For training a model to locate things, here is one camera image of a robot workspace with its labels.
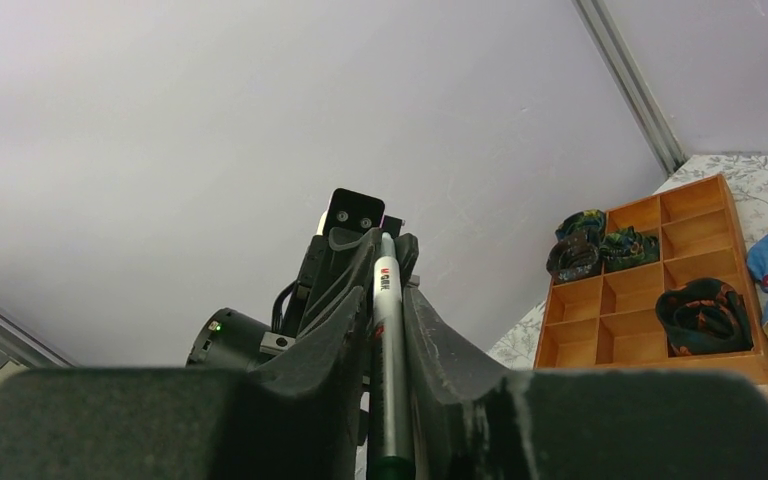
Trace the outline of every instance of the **pen label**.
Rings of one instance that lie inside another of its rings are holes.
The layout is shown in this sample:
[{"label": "pen label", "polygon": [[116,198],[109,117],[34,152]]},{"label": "pen label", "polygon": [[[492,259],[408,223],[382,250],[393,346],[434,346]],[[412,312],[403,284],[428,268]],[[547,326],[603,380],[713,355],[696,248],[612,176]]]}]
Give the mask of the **pen label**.
[{"label": "pen label", "polygon": [[379,290],[390,290],[390,269],[389,268],[382,268],[381,269],[381,288]]}]

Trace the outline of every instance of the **orange wooden organizer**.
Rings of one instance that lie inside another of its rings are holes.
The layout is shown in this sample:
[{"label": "orange wooden organizer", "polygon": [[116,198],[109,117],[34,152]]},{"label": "orange wooden organizer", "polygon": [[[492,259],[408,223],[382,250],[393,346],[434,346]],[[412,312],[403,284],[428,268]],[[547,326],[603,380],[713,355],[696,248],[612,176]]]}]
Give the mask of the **orange wooden organizer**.
[{"label": "orange wooden organizer", "polygon": [[[746,268],[746,247],[734,199],[722,175],[607,212],[608,233],[633,226],[657,235],[661,260],[640,267],[552,284],[535,368],[729,369],[768,383],[768,341],[758,294]],[[718,278],[743,296],[752,350],[673,356],[655,316],[666,290],[700,277]]]}]

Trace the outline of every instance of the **cable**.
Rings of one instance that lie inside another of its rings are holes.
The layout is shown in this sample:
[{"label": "cable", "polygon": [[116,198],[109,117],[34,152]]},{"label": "cable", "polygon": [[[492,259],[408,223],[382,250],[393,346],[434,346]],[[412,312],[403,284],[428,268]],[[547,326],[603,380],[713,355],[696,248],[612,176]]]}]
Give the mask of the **cable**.
[{"label": "cable", "polygon": [[287,297],[293,293],[295,287],[296,282],[294,280],[287,285],[287,288],[281,290],[281,293],[278,294],[278,298],[275,299],[275,303],[272,304],[272,333],[281,333],[281,327],[283,327],[281,324],[284,323],[284,301],[286,301]]}]

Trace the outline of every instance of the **silver pen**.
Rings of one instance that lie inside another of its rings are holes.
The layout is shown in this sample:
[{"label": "silver pen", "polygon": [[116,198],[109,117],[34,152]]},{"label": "silver pen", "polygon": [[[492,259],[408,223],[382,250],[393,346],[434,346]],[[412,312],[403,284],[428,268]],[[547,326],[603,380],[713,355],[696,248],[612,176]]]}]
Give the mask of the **silver pen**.
[{"label": "silver pen", "polygon": [[413,479],[413,427],[396,244],[381,235],[372,290],[373,344],[367,478]]}]

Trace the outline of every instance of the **white wall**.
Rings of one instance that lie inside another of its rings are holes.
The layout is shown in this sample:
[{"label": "white wall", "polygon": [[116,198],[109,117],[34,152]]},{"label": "white wall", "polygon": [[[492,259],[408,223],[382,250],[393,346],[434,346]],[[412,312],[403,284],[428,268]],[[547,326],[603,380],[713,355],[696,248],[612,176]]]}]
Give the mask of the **white wall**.
[{"label": "white wall", "polygon": [[768,0],[606,0],[687,153],[768,153]]},{"label": "white wall", "polygon": [[663,178],[571,2],[0,2],[0,309],[79,362],[267,319],[340,186],[489,347],[563,217]]}]

